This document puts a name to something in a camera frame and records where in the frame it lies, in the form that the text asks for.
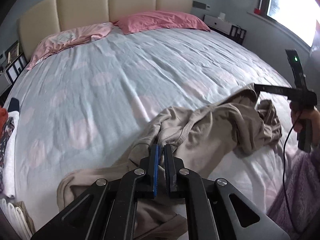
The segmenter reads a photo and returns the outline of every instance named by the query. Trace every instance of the nightstand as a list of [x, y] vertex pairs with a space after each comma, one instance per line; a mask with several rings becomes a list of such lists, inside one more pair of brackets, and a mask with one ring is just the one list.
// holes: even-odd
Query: nightstand
[[211, 30], [220, 33], [240, 45], [242, 45], [245, 35], [247, 34], [247, 31], [239, 26], [210, 15], [204, 15], [203, 21]]
[[20, 53], [3, 71], [0, 72], [0, 105], [3, 106], [18, 76], [27, 65], [23, 53]]

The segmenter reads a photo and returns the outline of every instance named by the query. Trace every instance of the blue gripper pad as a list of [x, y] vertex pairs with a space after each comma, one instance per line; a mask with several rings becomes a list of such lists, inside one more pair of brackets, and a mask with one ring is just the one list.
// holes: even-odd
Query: blue gripper pad
[[155, 156], [155, 167], [154, 167], [154, 173], [153, 173], [153, 196], [157, 196], [157, 190], [158, 190], [158, 165], [159, 165], [159, 158], [160, 158], [160, 145], [156, 146], [156, 156]]

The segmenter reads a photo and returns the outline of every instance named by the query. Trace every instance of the human hand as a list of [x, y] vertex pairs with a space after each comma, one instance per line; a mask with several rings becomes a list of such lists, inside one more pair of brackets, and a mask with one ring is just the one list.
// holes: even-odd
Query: human hand
[[[301, 111], [294, 111], [293, 110], [292, 102], [290, 103], [290, 109], [291, 109], [291, 122], [292, 124], [295, 123], [299, 115], [301, 114]], [[312, 123], [312, 143], [314, 145], [317, 145], [320, 143], [320, 112], [317, 109], [313, 110], [303, 110], [301, 116], [299, 119], [310, 119]], [[299, 121], [295, 124], [293, 128], [297, 133], [300, 133], [302, 130], [302, 124], [299, 123]]]

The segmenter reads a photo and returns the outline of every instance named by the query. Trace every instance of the lavender fuzzy blanket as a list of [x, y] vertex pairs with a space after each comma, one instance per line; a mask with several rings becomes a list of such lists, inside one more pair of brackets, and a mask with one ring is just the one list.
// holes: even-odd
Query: lavender fuzzy blanket
[[[286, 192], [295, 227], [310, 235], [318, 220], [320, 209], [320, 147], [311, 154], [301, 152], [295, 162], [292, 174], [286, 182]], [[284, 190], [279, 192], [276, 200], [268, 211], [268, 216], [286, 231], [292, 240], [299, 239], [290, 221], [285, 203]]]

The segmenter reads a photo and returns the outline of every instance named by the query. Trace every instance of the red object on windowsill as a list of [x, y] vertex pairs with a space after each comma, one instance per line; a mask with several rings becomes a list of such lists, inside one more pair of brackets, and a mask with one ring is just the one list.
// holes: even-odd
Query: red object on windowsill
[[261, 14], [261, 10], [258, 9], [258, 8], [255, 8], [255, 9], [253, 10], [253, 12], [254, 12], [255, 14], [258, 14], [258, 15]]

